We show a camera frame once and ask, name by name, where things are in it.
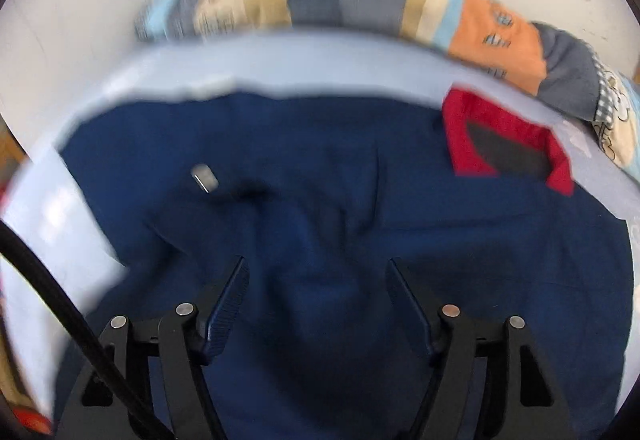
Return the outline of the navy shirt with red collar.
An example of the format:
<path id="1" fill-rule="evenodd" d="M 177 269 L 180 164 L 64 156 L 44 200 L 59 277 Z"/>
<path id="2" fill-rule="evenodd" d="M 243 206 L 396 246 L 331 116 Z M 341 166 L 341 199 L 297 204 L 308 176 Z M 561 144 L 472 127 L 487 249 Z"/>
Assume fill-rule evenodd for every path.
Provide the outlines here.
<path id="1" fill-rule="evenodd" d="M 552 131 L 454 89 L 440 109 L 366 97 L 133 102 L 61 151 L 126 277 L 103 327 L 250 283 L 205 372 L 232 439 L 388 439 L 419 408 L 424 353 L 395 317 L 402 260 L 473 317 L 521 316 L 574 431 L 612 422 L 631 328 L 627 226 Z"/>

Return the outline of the red object at bedside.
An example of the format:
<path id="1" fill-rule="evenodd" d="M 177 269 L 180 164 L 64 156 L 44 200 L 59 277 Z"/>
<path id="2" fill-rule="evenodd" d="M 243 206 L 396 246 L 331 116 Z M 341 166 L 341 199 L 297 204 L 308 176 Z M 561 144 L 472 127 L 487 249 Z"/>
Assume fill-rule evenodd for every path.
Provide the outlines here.
<path id="1" fill-rule="evenodd" d="M 39 412 L 31 408 L 21 408 L 19 406 L 18 408 L 12 408 L 12 413 L 18 422 L 28 431 L 34 434 L 43 434 L 48 437 L 52 434 L 52 424 L 50 420 Z"/>

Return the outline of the light blue bed sheet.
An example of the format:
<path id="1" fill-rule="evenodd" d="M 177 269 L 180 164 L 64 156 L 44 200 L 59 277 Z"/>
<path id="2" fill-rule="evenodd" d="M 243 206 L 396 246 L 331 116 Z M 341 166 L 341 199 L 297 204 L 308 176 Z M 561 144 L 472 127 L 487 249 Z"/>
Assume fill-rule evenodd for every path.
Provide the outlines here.
<path id="1" fill-rule="evenodd" d="M 626 223 L 639 243 L 639 190 L 599 150 L 593 131 L 513 88 L 436 52 L 357 33 L 283 32 L 229 36 L 213 44 L 162 45 L 134 54 L 84 93 L 61 127 L 35 146 L 18 171 L 2 214 L 89 311 L 124 270 L 67 171 L 58 147 L 85 115 L 126 100 L 203 100 L 235 86 L 286 95 L 377 94 L 438 107 L 454 84 L 468 85 L 518 115 L 553 129 L 579 185 Z"/>

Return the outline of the striped patterned rolled quilt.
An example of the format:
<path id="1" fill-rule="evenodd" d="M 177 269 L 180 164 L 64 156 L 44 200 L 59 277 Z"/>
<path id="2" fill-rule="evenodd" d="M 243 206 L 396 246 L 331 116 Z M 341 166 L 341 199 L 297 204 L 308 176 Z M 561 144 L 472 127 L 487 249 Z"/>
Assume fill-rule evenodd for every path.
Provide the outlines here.
<path id="1" fill-rule="evenodd" d="M 400 38 L 471 64 L 589 123 L 599 148 L 639 177 L 639 87 L 574 35 L 528 21 L 500 0 L 148 0 L 142 42 L 304 26 Z"/>

